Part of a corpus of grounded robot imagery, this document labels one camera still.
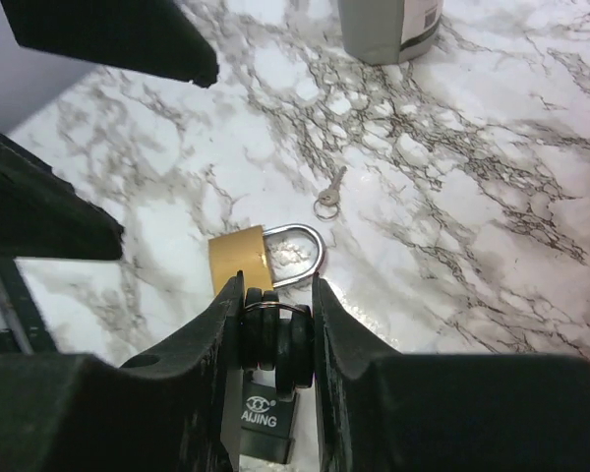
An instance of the black ring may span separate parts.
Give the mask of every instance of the black ring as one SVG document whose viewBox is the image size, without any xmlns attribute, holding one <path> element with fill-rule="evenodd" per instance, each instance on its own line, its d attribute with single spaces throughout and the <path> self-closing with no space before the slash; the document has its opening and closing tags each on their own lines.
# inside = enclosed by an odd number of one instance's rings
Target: black ring
<svg viewBox="0 0 590 472">
<path fill-rule="evenodd" d="M 292 313 L 299 312 L 302 315 L 306 315 L 306 312 L 304 310 L 302 310 L 301 308 L 297 308 L 297 307 L 294 307 L 293 305 L 289 305 L 287 303 L 282 303 L 282 302 L 256 302 L 256 303 L 252 303 L 250 305 L 247 305 L 245 308 L 243 308 L 243 313 L 249 312 L 252 310 L 256 310 L 256 308 L 272 308 L 272 307 L 281 308 L 282 310 L 288 310 L 289 312 L 292 312 Z"/>
<path fill-rule="evenodd" d="M 267 290 L 263 302 L 279 302 L 277 292 Z M 279 326 L 279 308 L 275 306 L 263 309 L 262 342 L 258 350 L 258 365 L 263 371 L 275 369 L 275 351 L 277 349 L 277 330 Z"/>
<path fill-rule="evenodd" d="M 275 394 L 281 401 L 291 401 L 295 393 L 290 330 L 290 321 L 279 321 L 275 353 Z"/>
<path fill-rule="evenodd" d="M 306 305 L 298 305 L 308 312 L 301 315 L 293 313 L 290 323 L 291 355 L 293 359 L 293 381 L 298 388 L 310 388 L 313 386 L 313 372 L 315 370 L 313 357 L 313 317 L 310 308 Z"/>
<path fill-rule="evenodd" d="M 263 300 L 263 291 L 260 288 L 247 290 L 245 303 L 256 305 Z M 262 342 L 263 310 L 260 308 L 243 312 L 240 343 L 240 363 L 244 370 L 258 368 L 259 345 Z"/>
</svg>

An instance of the key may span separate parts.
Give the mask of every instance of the key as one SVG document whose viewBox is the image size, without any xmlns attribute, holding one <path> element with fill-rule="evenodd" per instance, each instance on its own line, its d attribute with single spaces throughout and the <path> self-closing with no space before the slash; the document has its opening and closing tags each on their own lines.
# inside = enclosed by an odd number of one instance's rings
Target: key
<svg viewBox="0 0 590 472">
<path fill-rule="evenodd" d="M 338 190 L 341 186 L 341 180 L 343 180 L 345 172 L 347 172 L 347 166 L 343 165 L 338 169 L 338 173 L 332 179 L 330 186 L 319 193 L 317 200 L 324 207 L 334 207 L 335 205 L 338 205 L 341 200 Z"/>
</svg>

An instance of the marble surface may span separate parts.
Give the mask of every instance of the marble surface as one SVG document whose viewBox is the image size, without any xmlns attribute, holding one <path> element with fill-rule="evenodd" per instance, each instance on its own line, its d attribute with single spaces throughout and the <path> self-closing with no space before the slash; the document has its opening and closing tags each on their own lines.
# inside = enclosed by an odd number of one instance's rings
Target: marble surface
<svg viewBox="0 0 590 472">
<path fill-rule="evenodd" d="M 209 238 L 301 222 L 399 350 L 590 359 L 590 0 L 446 0 L 436 46 L 399 67 L 347 56 L 327 0 L 183 8 L 216 86 L 99 68 L 12 135 L 127 228 L 117 264 L 20 261 L 61 349 L 123 362 L 207 305 Z M 269 245 L 282 273 L 314 252 Z M 313 408 L 306 391 L 293 470 L 318 470 Z"/>
</svg>

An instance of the brass padlock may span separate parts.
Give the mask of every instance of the brass padlock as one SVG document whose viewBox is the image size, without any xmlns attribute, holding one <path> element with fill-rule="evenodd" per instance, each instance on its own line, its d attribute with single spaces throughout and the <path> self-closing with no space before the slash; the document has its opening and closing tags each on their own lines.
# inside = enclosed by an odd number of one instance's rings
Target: brass padlock
<svg viewBox="0 0 590 472">
<path fill-rule="evenodd" d="M 304 272 L 273 281 L 266 256 L 265 239 L 289 231 L 301 232 L 309 237 L 317 246 L 317 256 L 311 267 Z M 325 257 L 325 243 L 322 235 L 306 224 L 285 224 L 267 231 L 264 231 L 261 226 L 254 226 L 210 239 L 208 248 L 214 294 L 217 294 L 238 270 L 243 271 L 245 285 L 248 287 L 258 287 L 263 291 L 286 287 L 312 276 L 319 270 Z"/>
</svg>

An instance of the bottle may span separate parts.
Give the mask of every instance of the bottle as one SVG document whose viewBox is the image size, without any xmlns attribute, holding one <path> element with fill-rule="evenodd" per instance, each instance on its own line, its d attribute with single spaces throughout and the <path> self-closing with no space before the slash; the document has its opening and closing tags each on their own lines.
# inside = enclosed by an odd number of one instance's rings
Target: bottle
<svg viewBox="0 0 590 472">
<path fill-rule="evenodd" d="M 443 0 L 338 0 L 343 47 L 371 65 L 399 64 L 435 43 Z"/>
</svg>

